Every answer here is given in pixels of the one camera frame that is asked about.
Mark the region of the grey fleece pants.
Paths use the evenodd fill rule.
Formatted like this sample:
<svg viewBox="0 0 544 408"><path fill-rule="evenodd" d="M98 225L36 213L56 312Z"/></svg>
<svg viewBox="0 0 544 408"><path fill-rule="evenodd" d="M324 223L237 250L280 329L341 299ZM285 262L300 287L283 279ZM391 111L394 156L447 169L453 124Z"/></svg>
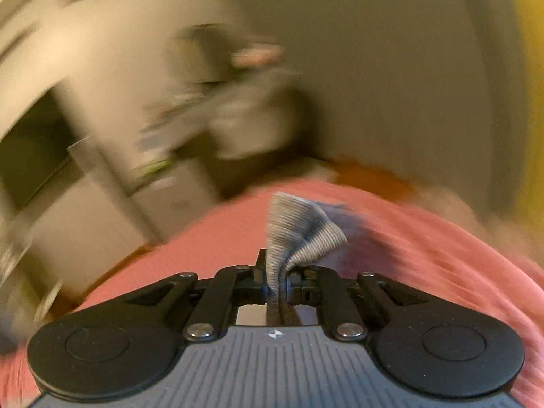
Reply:
<svg viewBox="0 0 544 408"><path fill-rule="evenodd" d="M338 267L364 235L363 221L342 204L279 192L267 215L265 271L268 303L287 302L287 276L298 267Z"/></svg>

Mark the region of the grey drawer cabinet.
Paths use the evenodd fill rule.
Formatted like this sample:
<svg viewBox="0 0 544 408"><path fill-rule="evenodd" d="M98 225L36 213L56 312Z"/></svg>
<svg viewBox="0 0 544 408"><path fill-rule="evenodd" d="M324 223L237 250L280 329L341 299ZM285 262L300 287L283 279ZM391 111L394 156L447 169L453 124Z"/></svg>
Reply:
<svg viewBox="0 0 544 408"><path fill-rule="evenodd" d="M80 170L104 187L155 244L166 243L219 203L219 193L195 158L147 161L130 184L86 136L68 148Z"/></svg>

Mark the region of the pink ribbed bedspread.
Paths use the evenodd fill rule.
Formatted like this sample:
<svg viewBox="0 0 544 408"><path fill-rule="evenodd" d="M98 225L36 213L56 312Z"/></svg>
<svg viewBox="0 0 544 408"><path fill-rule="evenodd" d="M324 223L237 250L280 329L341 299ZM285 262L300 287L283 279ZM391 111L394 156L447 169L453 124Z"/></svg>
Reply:
<svg viewBox="0 0 544 408"><path fill-rule="evenodd" d="M373 271L510 325L521 337L526 361L508 395L493 407L543 403L543 271L521 257L507 258L486 243L429 212L324 182L298 181L281 191L344 204L360 229L338 261L352 277ZM181 271L210 277L251 261L265 244L266 188L223 204L170 243L99 286L88 305L120 296ZM124 407L431 407L434 401L382 375L369 355L339 346L317 328L279 339L267 330L237 329L215 346L194 346L179 370L155 387L122 400Z"/></svg>

